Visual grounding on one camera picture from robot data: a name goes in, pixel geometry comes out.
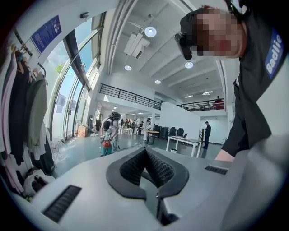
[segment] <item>black railing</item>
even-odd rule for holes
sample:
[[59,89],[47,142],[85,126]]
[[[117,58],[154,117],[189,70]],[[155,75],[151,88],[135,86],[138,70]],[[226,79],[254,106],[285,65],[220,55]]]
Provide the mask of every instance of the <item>black railing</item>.
[[155,100],[148,99],[146,97],[128,92],[119,88],[115,88],[106,84],[101,84],[99,93],[106,94],[108,96],[114,96],[119,99],[124,99],[134,103],[139,103],[145,106],[153,107],[155,109],[161,110],[161,103],[156,102]]
[[224,99],[185,103],[177,106],[180,106],[188,111],[221,110],[225,108]]

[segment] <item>air conditioning unit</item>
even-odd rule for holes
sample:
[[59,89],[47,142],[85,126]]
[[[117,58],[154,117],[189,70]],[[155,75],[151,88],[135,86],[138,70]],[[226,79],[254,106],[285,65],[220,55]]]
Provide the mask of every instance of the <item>air conditioning unit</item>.
[[143,38],[143,35],[138,33],[132,33],[130,39],[128,40],[124,52],[139,59],[143,54],[145,47],[149,45],[149,41]]

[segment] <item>black helmet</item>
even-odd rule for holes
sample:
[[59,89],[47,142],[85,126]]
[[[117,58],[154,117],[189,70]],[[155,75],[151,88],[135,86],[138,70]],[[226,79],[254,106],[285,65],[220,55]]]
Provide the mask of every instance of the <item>black helmet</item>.
[[113,111],[112,113],[110,113],[110,117],[112,117],[115,120],[119,120],[121,118],[121,114]]

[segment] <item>glass door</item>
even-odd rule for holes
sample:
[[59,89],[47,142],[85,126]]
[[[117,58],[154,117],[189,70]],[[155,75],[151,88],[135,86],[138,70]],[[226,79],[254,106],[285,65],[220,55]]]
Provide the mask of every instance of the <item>glass door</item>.
[[66,105],[66,113],[65,113],[65,119],[63,123],[63,138],[64,140],[68,140],[71,137],[74,137],[75,135],[75,116],[77,115],[78,110],[78,102],[80,93],[82,92],[83,85],[79,81],[79,79],[76,79],[72,89],[69,94],[69,101]]

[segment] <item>black ventilation grille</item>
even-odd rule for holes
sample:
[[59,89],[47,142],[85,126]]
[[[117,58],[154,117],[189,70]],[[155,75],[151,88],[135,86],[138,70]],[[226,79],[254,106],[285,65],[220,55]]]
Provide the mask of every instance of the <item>black ventilation grille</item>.
[[211,165],[208,165],[205,169],[208,171],[212,171],[212,172],[223,174],[223,175],[226,175],[226,173],[228,171],[227,169],[218,168],[218,167],[211,166]]
[[58,223],[80,191],[81,188],[69,185],[63,191],[63,193],[43,212],[43,214],[49,219]]

